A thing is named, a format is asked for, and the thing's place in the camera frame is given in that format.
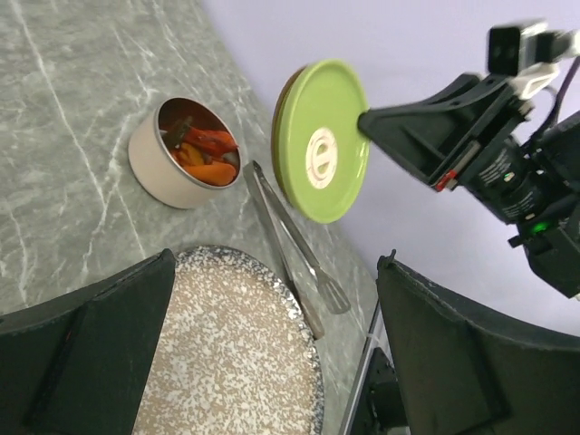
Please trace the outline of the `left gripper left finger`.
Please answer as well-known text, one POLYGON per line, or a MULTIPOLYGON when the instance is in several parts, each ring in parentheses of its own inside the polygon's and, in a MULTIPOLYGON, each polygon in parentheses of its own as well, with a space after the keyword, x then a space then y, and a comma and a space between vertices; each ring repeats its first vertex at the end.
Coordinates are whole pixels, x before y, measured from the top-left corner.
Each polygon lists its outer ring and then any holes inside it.
POLYGON ((165 249, 1 317, 4 434, 130 434, 171 298, 165 249))

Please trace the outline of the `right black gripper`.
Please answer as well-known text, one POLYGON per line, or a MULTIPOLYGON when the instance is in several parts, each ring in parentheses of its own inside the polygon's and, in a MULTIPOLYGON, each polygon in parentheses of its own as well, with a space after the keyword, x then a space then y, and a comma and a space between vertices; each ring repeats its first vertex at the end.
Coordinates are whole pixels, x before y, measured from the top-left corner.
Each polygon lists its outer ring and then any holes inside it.
POLYGON ((525 143, 513 130, 533 106, 508 78, 462 74, 429 98, 363 112, 358 130, 437 191, 462 186, 508 225, 566 218, 566 123, 555 100, 525 143))

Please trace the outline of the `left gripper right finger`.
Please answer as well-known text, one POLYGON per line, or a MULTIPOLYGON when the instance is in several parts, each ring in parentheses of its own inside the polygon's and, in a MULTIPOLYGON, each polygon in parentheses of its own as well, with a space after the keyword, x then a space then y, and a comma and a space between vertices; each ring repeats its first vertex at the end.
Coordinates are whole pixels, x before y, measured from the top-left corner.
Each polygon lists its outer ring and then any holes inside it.
POLYGON ((377 292, 413 434, 576 434, 579 339, 381 256, 377 292))

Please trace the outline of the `green round lid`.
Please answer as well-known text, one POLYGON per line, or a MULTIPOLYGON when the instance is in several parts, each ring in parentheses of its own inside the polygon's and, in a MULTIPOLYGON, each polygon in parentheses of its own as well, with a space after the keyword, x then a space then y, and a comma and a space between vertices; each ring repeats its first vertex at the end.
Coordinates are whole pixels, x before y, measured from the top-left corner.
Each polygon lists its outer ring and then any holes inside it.
POLYGON ((357 121, 368 109, 358 75, 339 59, 309 63, 285 83, 272 119, 272 166, 285 199, 306 218, 333 223, 356 200, 371 148, 357 121))

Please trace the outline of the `orange chicken wing toy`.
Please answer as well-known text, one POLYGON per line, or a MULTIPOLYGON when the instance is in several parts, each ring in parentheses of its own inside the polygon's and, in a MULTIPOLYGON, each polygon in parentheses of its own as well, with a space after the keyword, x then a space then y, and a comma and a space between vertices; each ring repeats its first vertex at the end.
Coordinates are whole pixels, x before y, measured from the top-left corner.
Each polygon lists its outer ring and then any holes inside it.
POLYGON ((225 187, 237 176, 237 170, 234 166, 220 161, 203 165, 186 165, 183 169, 195 179, 217 187, 225 187))

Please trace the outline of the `orange fried nugget toy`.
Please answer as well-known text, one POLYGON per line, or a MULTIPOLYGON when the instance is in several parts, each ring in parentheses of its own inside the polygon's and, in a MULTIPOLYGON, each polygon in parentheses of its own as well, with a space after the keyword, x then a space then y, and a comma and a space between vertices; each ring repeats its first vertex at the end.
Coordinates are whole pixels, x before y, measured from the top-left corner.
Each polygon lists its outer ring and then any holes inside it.
POLYGON ((174 160, 181 166, 202 166, 206 164, 204 155, 193 145, 183 142, 171 151, 174 160))

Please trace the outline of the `brown green food piece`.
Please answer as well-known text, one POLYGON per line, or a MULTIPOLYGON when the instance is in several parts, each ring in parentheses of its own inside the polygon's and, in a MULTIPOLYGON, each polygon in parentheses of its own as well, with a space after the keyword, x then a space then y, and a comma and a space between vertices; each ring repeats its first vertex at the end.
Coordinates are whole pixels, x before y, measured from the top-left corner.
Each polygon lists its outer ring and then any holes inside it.
POLYGON ((190 130, 192 117, 177 120, 175 124, 163 135, 162 139, 168 150, 174 150, 183 142, 185 135, 190 130))

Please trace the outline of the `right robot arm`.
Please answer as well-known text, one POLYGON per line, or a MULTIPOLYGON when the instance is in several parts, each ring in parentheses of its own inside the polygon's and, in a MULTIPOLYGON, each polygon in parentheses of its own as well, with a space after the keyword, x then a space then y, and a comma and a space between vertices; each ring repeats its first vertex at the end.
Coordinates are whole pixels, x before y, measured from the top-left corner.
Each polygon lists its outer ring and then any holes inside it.
POLYGON ((357 127, 424 185, 463 187, 516 226, 508 243, 572 298, 579 293, 579 116, 520 144, 513 131, 532 108, 506 77, 462 74, 426 100, 362 113, 357 127))

